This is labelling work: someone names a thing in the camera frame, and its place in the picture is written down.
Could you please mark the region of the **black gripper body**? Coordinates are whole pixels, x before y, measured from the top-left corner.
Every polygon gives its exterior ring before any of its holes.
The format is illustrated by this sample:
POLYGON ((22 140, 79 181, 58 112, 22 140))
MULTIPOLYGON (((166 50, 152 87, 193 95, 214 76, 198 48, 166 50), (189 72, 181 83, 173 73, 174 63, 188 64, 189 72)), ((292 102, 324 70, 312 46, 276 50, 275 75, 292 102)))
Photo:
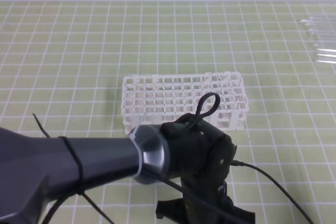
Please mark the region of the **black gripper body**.
POLYGON ((181 198, 159 200, 156 217, 174 223, 255 223, 254 212, 236 207, 227 194, 227 184, 211 185, 192 177, 181 185, 160 177, 160 181, 182 193, 181 198))

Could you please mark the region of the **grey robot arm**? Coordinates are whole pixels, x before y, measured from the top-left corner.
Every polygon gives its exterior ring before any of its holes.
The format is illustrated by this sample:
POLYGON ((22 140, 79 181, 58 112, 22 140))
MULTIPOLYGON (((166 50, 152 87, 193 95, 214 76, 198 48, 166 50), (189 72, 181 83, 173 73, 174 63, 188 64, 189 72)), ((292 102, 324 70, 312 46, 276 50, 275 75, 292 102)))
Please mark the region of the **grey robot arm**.
POLYGON ((180 178, 182 197, 159 201, 174 223, 255 223, 234 206, 225 178, 237 147, 209 124, 141 125, 124 138, 38 138, 1 129, 1 223, 38 223, 50 201, 133 176, 141 184, 180 178))

